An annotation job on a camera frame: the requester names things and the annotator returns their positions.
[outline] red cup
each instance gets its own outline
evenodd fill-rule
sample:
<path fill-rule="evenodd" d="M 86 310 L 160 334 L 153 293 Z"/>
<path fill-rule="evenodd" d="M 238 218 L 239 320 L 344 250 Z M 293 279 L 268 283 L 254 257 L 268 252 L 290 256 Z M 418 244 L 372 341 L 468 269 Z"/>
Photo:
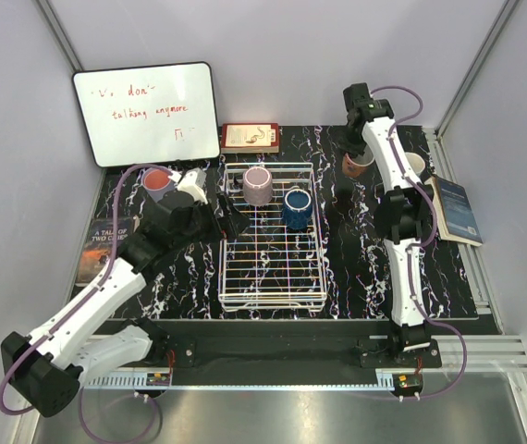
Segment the red cup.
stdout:
<path fill-rule="evenodd" d="M 175 189 L 170 173 L 159 168 L 149 168 L 142 175 L 142 186 L 155 202 L 163 199 L 166 192 Z"/>

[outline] brown cup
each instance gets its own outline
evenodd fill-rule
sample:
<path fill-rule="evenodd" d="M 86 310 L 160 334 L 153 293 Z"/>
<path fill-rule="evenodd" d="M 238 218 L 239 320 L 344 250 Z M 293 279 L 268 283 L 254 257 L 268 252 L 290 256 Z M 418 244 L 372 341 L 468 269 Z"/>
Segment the brown cup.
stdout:
<path fill-rule="evenodd" d="M 342 172 L 349 178 L 357 178 L 368 169 L 374 162 L 373 152 L 366 148 L 363 155 L 357 155 L 353 159 L 348 153 L 344 153 L 344 160 L 341 163 Z"/>

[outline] white wall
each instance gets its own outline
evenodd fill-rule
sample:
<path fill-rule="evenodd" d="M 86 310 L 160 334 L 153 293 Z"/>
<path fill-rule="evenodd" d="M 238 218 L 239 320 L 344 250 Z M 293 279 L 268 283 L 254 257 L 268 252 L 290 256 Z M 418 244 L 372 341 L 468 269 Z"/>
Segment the white wall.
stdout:
<path fill-rule="evenodd" d="M 219 122 L 345 123 L 352 83 L 444 115 L 503 0 L 52 0 L 86 69 L 204 60 Z M 391 93 L 400 116 L 412 99 Z"/>
<path fill-rule="evenodd" d="M 511 19 L 445 135 L 484 235 L 504 324 L 527 350 L 527 2 Z"/>
<path fill-rule="evenodd" d="M 100 178 L 90 152 L 67 64 L 33 2 L 0 2 L 0 342 L 66 299 Z M 9 425 L 0 413 L 0 443 Z"/>

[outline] red handwriting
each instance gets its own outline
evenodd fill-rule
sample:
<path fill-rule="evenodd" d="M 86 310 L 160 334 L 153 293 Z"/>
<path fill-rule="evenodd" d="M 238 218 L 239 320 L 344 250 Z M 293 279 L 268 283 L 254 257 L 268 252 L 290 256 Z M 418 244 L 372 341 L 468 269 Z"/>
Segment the red handwriting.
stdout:
<path fill-rule="evenodd" d="M 102 97 L 106 97 L 106 96 L 113 97 L 114 96 L 114 94 L 112 92 L 109 92 L 107 88 L 105 88 L 104 90 L 97 90 L 97 92 Z"/>
<path fill-rule="evenodd" d="M 155 87 L 149 85 L 146 85 L 146 88 L 136 88 L 134 85 L 130 84 L 130 88 L 128 89 L 128 95 L 148 95 L 150 90 L 153 90 Z"/>
<path fill-rule="evenodd" d="M 167 117 L 171 117 L 171 113 L 181 113 L 188 111 L 186 106 L 168 106 L 167 108 L 157 108 L 156 114 L 167 114 Z"/>
<path fill-rule="evenodd" d="M 182 113 L 188 111 L 188 108 L 186 106 L 168 106 L 167 108 L 158 108 L 155 113 L 156 114 L 163 114 L 167 117 L 171 117 L 171 115 L 176 113 Z M 149 114 L 145 110 L 140 109 L 134 109 L 132 107 L 129 108 L 123 108 L 121 111 L 115 110 L 111 115 L 114 120 L 119 120 L 121 118 L 135 118 L 135 117 L 144 117 L 144 120 L 149 118 Z"/>
<path fill-rule="evenodd" d="M 120 118 L 136 118 L 136 117 L 144 117 L 144 120 L 148 118 L 146 111 L 136 111 L 132 108 L 123 109 L 121 113 L 114 111 L 112 113 L 112 117 L 114 120 L 118 120 Z"/>

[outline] white wire basket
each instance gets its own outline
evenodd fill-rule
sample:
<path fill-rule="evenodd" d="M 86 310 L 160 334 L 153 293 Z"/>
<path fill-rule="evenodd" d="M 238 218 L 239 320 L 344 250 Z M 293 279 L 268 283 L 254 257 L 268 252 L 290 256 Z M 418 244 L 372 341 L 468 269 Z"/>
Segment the white wire basket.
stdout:
<path fill-rule="evenodd" d="M 243 173 L 255 165 L 272 173 L 274 197 L 264 207 L 250 206 L 243 199 Z M 313 164 L 227 164 L 224 181 L 225 193 L 249 216 L 251 225 L 236 240 L 221 242 L 218 299 L 223 309 L 321 311 L 327 286 Z M 313 198 L 313 216 L 300 231 L 290 230 L 282 220 L 282 198 L 293 187 Z"/>

